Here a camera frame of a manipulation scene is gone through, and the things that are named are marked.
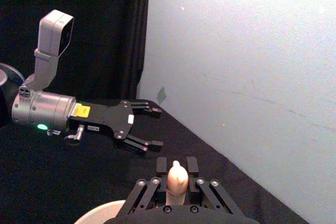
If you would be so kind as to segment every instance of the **light blue wall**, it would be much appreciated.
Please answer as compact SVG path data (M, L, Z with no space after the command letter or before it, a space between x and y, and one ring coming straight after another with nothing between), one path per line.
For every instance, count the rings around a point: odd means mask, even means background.
M336 0L149 0L139 97L336 223Z

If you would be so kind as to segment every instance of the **screw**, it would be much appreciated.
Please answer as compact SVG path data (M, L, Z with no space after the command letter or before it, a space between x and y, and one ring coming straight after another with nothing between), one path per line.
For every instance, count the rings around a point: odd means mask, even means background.
M199 183L199 184L203 184L203 183L204 183L204 180L201 179L201 178L198 178L198 179L196 180L196 182Z
M172 211L172 208L170 206L165 206L163 208L163 211L166 213L166 214L169 214L171 211Z
M196 206L191 206L191 208L190 208L190 212L192 212L192 213L194 213L194 214L198 213L198 207L196 207Z
M218 185L219 185L219 183L218 183L218 181L216 181L216 180L213 180L213 181L211 181L211 185L213 185L213 186L218 186Z
M153 182L154 184L158 184L160 181L159 181L159 179L154 178L154 179L152 180L152 182Z
M145 184L145 181L143 181L143 180L141 180L141 181L138 182L139 186L143 186L144 184Z

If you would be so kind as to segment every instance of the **black cloth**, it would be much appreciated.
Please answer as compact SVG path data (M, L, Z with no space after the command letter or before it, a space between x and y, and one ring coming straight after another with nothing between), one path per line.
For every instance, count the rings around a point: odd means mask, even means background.
M81 99L135 98L144 62L148 0L2 0L0 62L24 77L34 73L38 24L53 9L75 21L58 74L46 91Z
M106 136L86 132L80 148L70 151L61 138L38 129L15 124L0 129L0 222L73 223L94 207L126 199L138 179L155 176L157 157L167 157L171 167L173 160L185 166L186 157L195 156L200 175L219 179L247 217L306 223L165 111L159 119L136 115L131 134L164 146L160 153L140 157L113 148Z

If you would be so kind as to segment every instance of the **yellow label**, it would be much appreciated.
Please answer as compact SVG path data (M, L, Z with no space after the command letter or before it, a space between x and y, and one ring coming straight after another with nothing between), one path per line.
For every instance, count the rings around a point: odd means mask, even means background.
M72 116L79 116L81 118L87 118L90 113L89 106L83 106L81 103L77 103L74 111L72 112Z

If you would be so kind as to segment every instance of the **black table surface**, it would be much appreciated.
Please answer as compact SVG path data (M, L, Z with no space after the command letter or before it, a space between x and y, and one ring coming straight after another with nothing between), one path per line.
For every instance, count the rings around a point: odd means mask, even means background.
M119 100L90 102L116 105ZM141 157L86 132L73 151L61 137L38 129L13 123L1 128L0 222L74 223L94 207L126 199L138 179L155 175L158 157L167 157L168 167L174 160L186 167L186 157L194 156L200 175L219 179L247 217L260 223L307 223L165 111L159 119L136 115L131 134L164 146Z

